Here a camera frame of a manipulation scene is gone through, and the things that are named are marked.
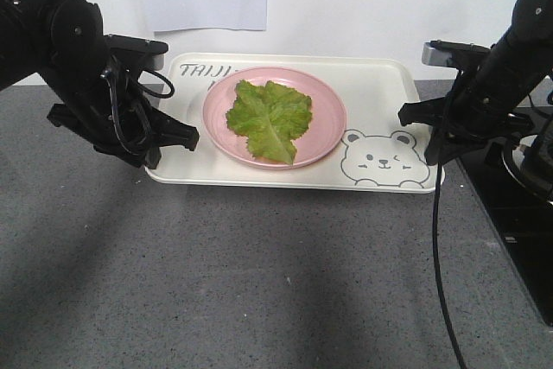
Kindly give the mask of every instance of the bear cartoon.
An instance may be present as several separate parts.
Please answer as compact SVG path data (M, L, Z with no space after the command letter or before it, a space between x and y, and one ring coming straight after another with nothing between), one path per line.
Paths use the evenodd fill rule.
M416 139L407 131L389 136L366 136L359 130L346 130L346 145L341 169L355 181L373 186L423 188L430 169L417 153Z

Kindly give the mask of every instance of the gray countertop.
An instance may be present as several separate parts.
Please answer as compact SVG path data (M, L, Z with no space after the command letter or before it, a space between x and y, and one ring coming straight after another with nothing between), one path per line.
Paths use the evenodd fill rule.
M54 128L54 102L0 92L0 367L456 367L432 194L163 185ZM553 332L446 173L442 273L468 366L552 367Z

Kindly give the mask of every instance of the lettuce leaf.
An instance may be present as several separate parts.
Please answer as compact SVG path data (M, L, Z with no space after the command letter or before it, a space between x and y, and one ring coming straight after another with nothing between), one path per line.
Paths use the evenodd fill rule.
M228 128L248 137L248 151L254 157L291 165L297 152L292 140L307 131L313 118L311 98L273 81L254 86L241 80L236 95L226 113Z

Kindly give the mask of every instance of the serving tray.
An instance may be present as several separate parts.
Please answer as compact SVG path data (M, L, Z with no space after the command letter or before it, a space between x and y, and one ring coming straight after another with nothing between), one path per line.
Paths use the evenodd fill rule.
M347 112L339 144L317 162L298 169L267 170L229 157L211 141L202 120L210 87L230 73L249 67L287 67L309 73L331 86ZM429 128L402 127L397 112L419 101L407 69L394 60L289 55L203 54L177 56L168 77L175 95L159 110L200 133L196 150L162 148L162 159L148 175L163 183L267 188L323 188L429 193L435 166L424 162Z

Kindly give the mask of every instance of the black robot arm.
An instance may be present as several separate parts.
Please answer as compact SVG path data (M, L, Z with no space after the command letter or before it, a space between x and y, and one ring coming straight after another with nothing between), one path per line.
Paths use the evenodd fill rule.
M490 49L432 41L425 45L423 62L459 70L445 97L405 104L398 113L402 125L433 127L425 152L428 164L481 149L494 137L516 142L534 125L513 111L553 68L553 0L517 0L511 27ZM525 168L549 183L543 196L551 199L553 118L526 153Z
M63 101L48 119L94 149L127 163L155 168L160 147L194 150L198 131L152 107L174 88L156 70L168 46L104 35L96 4L86 0L0 0L0 90L38 73ZM157 94L138 82L149 72L169 85Z

